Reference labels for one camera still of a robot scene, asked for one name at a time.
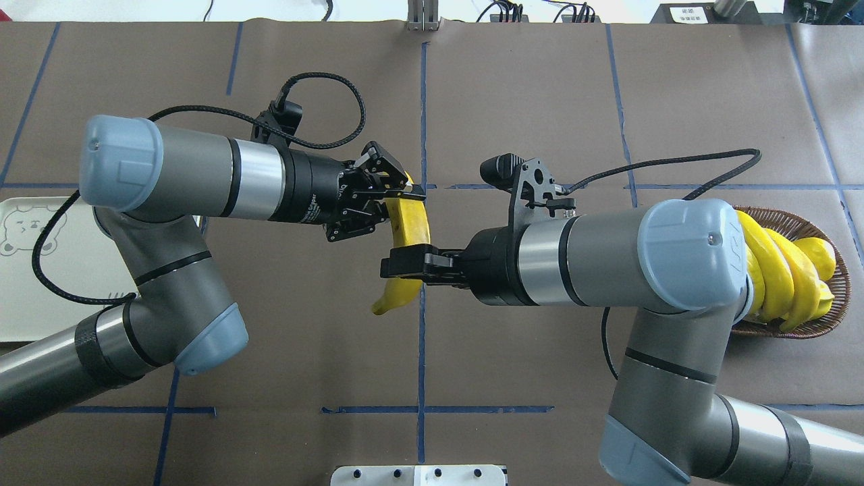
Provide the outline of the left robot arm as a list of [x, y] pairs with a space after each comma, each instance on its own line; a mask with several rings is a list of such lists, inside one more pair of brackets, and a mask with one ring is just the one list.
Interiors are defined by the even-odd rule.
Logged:
[[98, 115], [86, 127], [78, 191], [117, 246], [136, 293], [2, 357], [2, 435], [172, 364], [197, 375], [249, 335], [194, 216], [324, 225], [329, 241], [422, 202], [376, 142], [355, 160], [311, 154], [298, 115], [261, 113], [249, 141]]

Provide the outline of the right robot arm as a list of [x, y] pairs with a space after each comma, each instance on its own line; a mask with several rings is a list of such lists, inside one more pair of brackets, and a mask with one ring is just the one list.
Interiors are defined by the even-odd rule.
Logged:
[[599, 461], [624, 485], [861, 485], [862, 437], [716, 393], [753, 300], [746, 244], [722, 200], [556, 217], [515, 202], [463, 250], [398, 247], [382, 277], [467, 288], [488, 305], [635, 307]]

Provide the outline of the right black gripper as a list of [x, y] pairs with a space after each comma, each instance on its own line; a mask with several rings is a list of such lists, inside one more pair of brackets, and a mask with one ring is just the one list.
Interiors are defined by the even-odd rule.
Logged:
[[430, 286], [467, 288], [469, 282], [460, 264], [463, 249], [439, 248], [433, 245], [394, 247], [382, 259], [383, 279], [413, 279]]

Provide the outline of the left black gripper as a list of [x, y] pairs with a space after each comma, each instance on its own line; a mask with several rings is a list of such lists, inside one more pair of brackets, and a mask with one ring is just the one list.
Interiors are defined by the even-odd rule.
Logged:
[[373, 233], [389, 219], [385, 201], [427, 199], [422, 187], [408, 187], [405, 169], [378, 142], [368, 142], [358, 159], [344, 165], [333, 215], [325, 224], [328, 241]]

